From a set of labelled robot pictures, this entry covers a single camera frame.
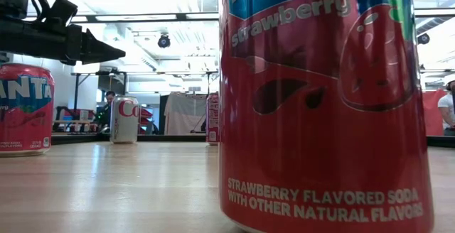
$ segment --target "security camera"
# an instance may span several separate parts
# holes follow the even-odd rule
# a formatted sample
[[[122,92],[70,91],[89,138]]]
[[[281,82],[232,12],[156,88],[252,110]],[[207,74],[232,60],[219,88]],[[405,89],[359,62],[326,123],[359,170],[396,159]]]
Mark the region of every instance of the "security camera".
[[[419,45],[419,44],[426,45],[426,44],[428,44],[428,42],[429,42],[429,36],[426,33],[417,37],[417,45]]]
[[[171,40],[169,39],[167,34],[161,34],[160,39],[158,40],[158,47],[160,48],[168,48],[171,46]]]

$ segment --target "ceiling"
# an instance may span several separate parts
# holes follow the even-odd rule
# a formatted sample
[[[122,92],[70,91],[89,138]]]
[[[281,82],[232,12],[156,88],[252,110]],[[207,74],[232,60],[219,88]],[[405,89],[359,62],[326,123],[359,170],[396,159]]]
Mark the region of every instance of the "ceiling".
[[[79,7],[79,15],[126,15],[146,13],[212,13],[218,12],[218,0],[70,0]],[[414,0],[416,8],[455,8],[455,0]],[[32,6],[29,15],[34,15]],[[417,25],[431,21],[417,19]],[[85,24],[95,36],[110,45],[124,49],[127,57],[102,63],[102,67],[118,67],[129,72],[158,71],[216,71],[219,65],[217,21],[153,22],[153,23],[96,23]],[[420,63],[426,69],[455,67],[455,21],[433,24],[425,29],[431,41],[419,45]],[[171,40],[169,48],[157,46],[161,34]],[[424,73],[429,82],[440,81],[441,76]],[[207,82],[206,75],[146,75],[131,76],[132,82]]]

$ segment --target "table surface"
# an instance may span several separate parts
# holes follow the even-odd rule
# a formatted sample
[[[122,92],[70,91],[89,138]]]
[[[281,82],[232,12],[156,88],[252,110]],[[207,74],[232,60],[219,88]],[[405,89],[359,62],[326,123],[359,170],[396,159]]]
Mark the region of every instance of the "table surface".
[[[431,148],[435,233],[454,232],[455,150]],[[78,143],[0,159],[0,232],[238,233],[218,207],[218,148]]]

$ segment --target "silver soda can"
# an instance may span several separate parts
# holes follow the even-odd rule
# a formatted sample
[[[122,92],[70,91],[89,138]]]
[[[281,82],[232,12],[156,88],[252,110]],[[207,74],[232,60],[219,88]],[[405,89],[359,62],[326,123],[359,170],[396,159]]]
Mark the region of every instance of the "silver soda can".
[[[135,97],[119,95],[112,101],[112,143],[134,143],[137,141],[140,108]]]

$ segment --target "red soda can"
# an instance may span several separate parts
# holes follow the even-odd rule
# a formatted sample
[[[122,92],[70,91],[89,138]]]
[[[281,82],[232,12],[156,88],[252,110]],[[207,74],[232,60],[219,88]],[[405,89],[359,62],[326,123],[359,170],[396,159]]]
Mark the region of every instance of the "red soda can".
[[[0,65],[0,156],[30,156],[50,148],[54,79],[31,65]]]
[[[431,232],[412,0],[222,6],[222,211],[249,232]]]
[[[112,101],[112,143],[135,143],[139,128],[139,103],[135,97],[117,95]]]
[[[205,142],[210,145],[218,145],[220,141],[219,111],[218,93],[212,93],[207,97],[207,117],[205,123]]]

